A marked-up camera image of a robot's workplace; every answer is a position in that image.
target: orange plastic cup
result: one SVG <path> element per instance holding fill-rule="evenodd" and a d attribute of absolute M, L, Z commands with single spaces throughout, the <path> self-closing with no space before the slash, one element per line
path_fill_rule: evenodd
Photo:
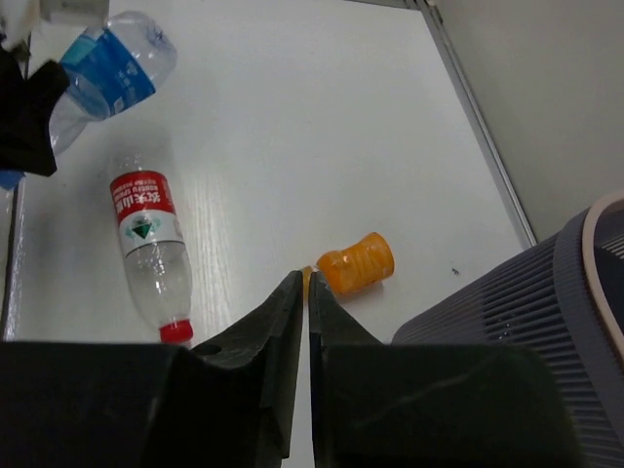
<path fill-rule="evenodd" d="M 316 262 L 337 295 L 356 293 L 394 273 L 390 246 L 376 232 L 343 251 L 325 253 Z"/>

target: green logo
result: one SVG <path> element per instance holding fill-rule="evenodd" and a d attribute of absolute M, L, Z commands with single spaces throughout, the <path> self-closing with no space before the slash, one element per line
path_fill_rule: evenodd
<path fill-rule="evenodd" d="M 143 214 L 135 217 L 130 226 L 126 228 L 126 235 L 133 239 L 135 236 L 146 239 L 150 232 L 156 232 L 161 221 L 157 217 L 145 216 Z"/>

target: plastic water bottle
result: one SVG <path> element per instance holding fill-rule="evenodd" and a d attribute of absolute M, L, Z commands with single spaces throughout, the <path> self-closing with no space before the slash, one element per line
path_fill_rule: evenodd
<path fill-rule="evenodd" d="M 89 122 L 107 119 L 149 98 L 176 67 L 177 51 L 144 13 L 125 12 L 105 28 L 89 27 L 60 60 L 70 85 L 50 119 L 57 156 Z"/>
<path fill-rule="evenodd" d="M 138 312 L 165 343 L 193 336 L 188 253 L 165 176 L 136 152 L 111 155 L 110 193 L 117 214 L 126 276 Z"/>

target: white surface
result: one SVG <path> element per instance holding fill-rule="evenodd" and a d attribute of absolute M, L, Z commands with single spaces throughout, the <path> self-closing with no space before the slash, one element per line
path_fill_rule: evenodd
<path fill-rule="evenodd" d="M 437 3 L 539 239 L 624 187 L 624 2 Z"/>
<path fill-rule="evenodd" d="M 177 70 L 149 101 L 90 126 L 57 175 L 28 178 L 9 338 L 156 339 L 132 306 L 108 194 L 106 159 L 122 140 L 158 148 L 169 168 L 194 342 L 289 270 L 374 230 L 396 273 L 345 306 L 383 340 L 520 250 L 419 13 L 330 0 L 111 3 L 161 23 Z M 71 39 L 43 27 L 34 56 L 58 58 Z M 302 341 L 285 465 L 311 467 L 306 330 Z"/>

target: bottle cap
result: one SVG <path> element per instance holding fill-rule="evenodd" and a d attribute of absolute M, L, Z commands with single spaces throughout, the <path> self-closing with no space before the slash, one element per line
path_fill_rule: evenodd
<path fill-rule="evenodd" d="M 188 319 L 172 322 L 160 328 L 160 340 L 163 343 L 181 344 L 193 337 L 193 327 Z"/>

